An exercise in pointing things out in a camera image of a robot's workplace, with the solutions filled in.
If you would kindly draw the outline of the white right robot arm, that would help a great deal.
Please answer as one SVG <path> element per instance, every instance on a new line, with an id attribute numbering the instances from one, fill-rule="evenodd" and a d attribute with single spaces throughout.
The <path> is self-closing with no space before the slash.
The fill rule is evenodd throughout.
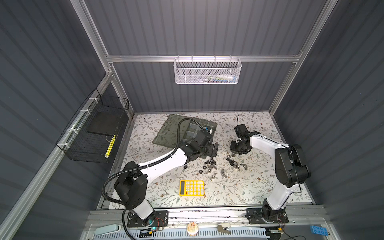
<path id="1" fill-rule="evenodd" d="M 265 199 L 264 206 L 270 211 L 284 209 L 290 195 L 301 193 L 301 184 L 311 176 L 302 147 L 278 143 L 257 131 L 250 132 L 244 124 L 236 126 L 234 130 L 237 139 L 231 142 L 232 153 L 246 155 L 252 149 L 258 149 L 275 161 L 278 181 Z"/>

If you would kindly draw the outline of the light blue flat device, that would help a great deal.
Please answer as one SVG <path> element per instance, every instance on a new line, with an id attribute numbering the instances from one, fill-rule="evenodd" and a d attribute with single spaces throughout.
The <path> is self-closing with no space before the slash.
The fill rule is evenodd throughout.
<path id="1" fill-rule="evenodd" d="M 95 229 L 95 236 L 107 235 L 119 232 L 121 230 L 120 224 L 107 225 Z"/>

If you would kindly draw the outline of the round wooden object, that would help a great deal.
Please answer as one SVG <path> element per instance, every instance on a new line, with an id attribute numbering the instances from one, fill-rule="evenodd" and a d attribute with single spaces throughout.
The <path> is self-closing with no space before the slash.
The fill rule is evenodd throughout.
<path id="1" fill-rule="evenodd" d="M 189 236 L 196 236 L 199 232 L 199 226 L 196 222 L 190 222 L 187 224 L 186 230 Z"/>

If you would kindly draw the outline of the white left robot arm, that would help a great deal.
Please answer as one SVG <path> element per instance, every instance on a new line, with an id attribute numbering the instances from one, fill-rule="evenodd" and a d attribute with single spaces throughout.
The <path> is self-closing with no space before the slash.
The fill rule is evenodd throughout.
<path id="1" fill-rule="evenodd" d="M 184 167 L 200 157 L 216 157 L 218 144 L 213 143 L 213 136 L 206 130 L 198 131 L 189 141 L 178 142 L 169 153 L 142 164 L 131 161 L 117 176 L 114 189 L 120 198 L 120 204 L 135 213 L 142 221 L 154 218 L 154 209 L 146 198 L 150 183 L 163 174 Z"/>

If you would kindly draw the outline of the blue toy brick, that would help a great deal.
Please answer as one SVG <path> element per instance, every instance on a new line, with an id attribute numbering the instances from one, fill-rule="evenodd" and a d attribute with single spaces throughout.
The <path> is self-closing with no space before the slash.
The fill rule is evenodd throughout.
<path id="1" fill-rule="evenodd" d="M 321 236 L 328 236 L 329 232 L 326 228 L 319 227 L 319 226 L 310 226 L 310 230 L 312 234 L 321 235 Z"/>

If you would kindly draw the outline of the yellow calculator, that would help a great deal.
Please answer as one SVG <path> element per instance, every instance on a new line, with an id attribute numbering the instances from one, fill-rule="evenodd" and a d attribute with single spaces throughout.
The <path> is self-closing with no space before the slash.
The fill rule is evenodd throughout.
<path id="1" fill-rule="evenodd" d="M 205 195 L 205 183 L 199 180 L 181 180 L 179 184 L 179 196 L 203 197 Z"/>

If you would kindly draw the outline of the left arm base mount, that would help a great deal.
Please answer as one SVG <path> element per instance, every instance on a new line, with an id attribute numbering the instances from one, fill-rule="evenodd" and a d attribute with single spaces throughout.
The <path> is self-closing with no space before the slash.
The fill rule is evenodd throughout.
<path id="1" fill-rule="evenodd" d="M 169 212 L 155 210 L 147 218 L 141 219 L 137 214 L 129 213 L 127 217 L 127 227 L 166 227 L 168 225 Z"/>

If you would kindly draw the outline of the silver wing nut pile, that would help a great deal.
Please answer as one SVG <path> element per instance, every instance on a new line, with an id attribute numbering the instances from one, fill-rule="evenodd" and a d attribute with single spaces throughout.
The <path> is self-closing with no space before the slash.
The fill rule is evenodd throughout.
<path id="1" fill-rule="evenodd" d="M 248 166 L 245 163 L 240 163 L 235 155 L 227 155 L 226 161 L 231 167 L 234 167 L 237 170 L 240 170 L 241 168 L 243 168 L 245 171 L 248 170 Z"/>

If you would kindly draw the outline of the green transparent organizer box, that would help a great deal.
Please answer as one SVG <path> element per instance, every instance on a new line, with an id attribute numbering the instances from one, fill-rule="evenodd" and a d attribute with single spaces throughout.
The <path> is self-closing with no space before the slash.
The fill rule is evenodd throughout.
<path id="1" fill-rule="evenodd" d="M 208 130 L 213 136 L 216 132 L 218 124 L 206 119 L 196 117 L 186 117 L 181 115 L 170 114 L 157 133 L 153 144 L 167 148 L 174 148 L 177 143 L 178 124 L 183 119 L 193 119 L 198 122 L 205 130 Z M 180 142 L 189 141 L 197 136 L 201 128 L 195 122 L 183 121 L 180 126 L 179 136 Z"/>

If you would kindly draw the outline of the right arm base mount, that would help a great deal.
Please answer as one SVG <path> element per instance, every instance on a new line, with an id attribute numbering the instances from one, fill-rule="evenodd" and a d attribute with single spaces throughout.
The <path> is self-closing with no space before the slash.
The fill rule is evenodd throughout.
<path id="1" fill-rule="evenodd" d="M 285 209 L 271 210 L 266 206 L 246 209 L 246 218 L 250 224 L 287 224 L 289 222 Z"/>

